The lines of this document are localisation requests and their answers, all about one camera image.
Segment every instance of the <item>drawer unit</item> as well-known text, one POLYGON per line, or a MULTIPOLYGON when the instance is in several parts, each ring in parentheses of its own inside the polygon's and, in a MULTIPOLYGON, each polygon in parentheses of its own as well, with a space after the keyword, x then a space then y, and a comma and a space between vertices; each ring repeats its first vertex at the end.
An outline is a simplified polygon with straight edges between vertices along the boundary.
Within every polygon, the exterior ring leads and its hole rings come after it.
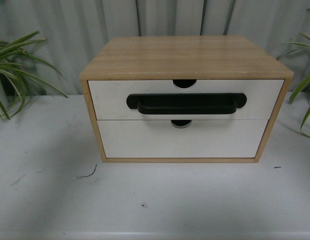
POLYGON ((105 162, 258 162, 293 73, 243 37, 112 39, 81 73, 105 162))

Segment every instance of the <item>black handle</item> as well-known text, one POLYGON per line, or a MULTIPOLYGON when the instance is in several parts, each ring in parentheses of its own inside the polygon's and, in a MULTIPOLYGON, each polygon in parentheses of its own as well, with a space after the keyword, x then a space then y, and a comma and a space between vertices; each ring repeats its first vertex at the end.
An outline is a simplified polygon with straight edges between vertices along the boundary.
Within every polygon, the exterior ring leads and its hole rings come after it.
POLYGON ((246 104, 244 93, 130 94, 126 103, 148 115, 233 114, 246 104))

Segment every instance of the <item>wood grain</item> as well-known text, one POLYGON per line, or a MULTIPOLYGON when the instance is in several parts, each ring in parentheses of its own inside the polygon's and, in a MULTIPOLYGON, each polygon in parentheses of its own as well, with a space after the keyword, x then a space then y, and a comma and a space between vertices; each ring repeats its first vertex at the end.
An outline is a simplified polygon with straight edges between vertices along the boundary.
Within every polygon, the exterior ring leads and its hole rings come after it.
POLYGON ((240 36, 112 39, 82 80, 287 79, 292 72, 240 36))
POLYGON ((272 111, 272 113, 270 115, 270 118, 268 120, 268 123, 266 125, 263 137, 261 138, 259 147, 257 149, 256 155, 255 155, 255 159, 254 159, 255 163, 257 163, 260 160, 261 156, 262 156, 262 153, 263 153, 263 150, 264 150, 264 148, 266 146, 267 140, 270 137, 270 134, 271 134, 271 131, 272 131, 273 126, 275 124, 276 118, 277 118, 277 116, 278 116, 278 114, 280 112, 280 109, 281 109, 281 106, 283 104, 285 95, 286 95, 286 93, 287 93, 287 91, 289 89, 291 80, 292 80, 292 78, 287 78, 287 79, 284 80, 283 86, 281 87, 281 90, 280 90, 280 92, 278 94, 277 101, 275 103, 273 111, 272 111))
POLYGON ((254 158, 103 158, 107 163, 254 163, 254 158))
POLYGON ((95 114, 95 110, 94 110, 94 105, 93 105, 93 101, 92 101, 92 97, 91 97, 91 91, 89 88, 89 84, 87 81, 81 81, 81 85, 83 88, 84 98, 85 98, 85 102, 86 102, 86 106, 87 106, 87 110, 88 110, 88 115, 89 115, 89 119, 91 122, 91 126, 93 128, 95 139, 97 142, 99 154, 100 154, 101 159, 105 160, 106 159, 105 151, 104 151, 104 147, 103 147, 102 137, 100 134, 100 129, 99 129, 99 126, 97 124, 97 119, 96 119, 96 114, 95 114))

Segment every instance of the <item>wooden top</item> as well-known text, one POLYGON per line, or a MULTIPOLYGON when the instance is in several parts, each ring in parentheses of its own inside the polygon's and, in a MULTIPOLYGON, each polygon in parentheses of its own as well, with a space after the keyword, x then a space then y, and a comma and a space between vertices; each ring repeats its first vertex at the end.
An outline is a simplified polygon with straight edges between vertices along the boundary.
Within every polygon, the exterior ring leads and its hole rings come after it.
POLYGON ((113 38, 80 74, 82 81, 292 76, 287 67, 241 36, 113 38))

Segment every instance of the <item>drawer front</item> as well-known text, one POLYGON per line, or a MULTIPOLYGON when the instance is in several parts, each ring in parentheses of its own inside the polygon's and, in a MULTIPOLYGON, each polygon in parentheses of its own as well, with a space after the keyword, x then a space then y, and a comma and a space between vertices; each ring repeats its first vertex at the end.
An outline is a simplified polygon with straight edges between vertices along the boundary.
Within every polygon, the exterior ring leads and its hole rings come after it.
POLYGON ((254 158, 267 120, 97 121, 107 158, 254 158))
POLYGON ((88 81, 98 120, 268 120, 284 80, 197 80, 189 88, 178 88, 172 80, 88 81), (146 115, 130 109, 130 94, 244 93, 247 102, 233 114, 146 115))

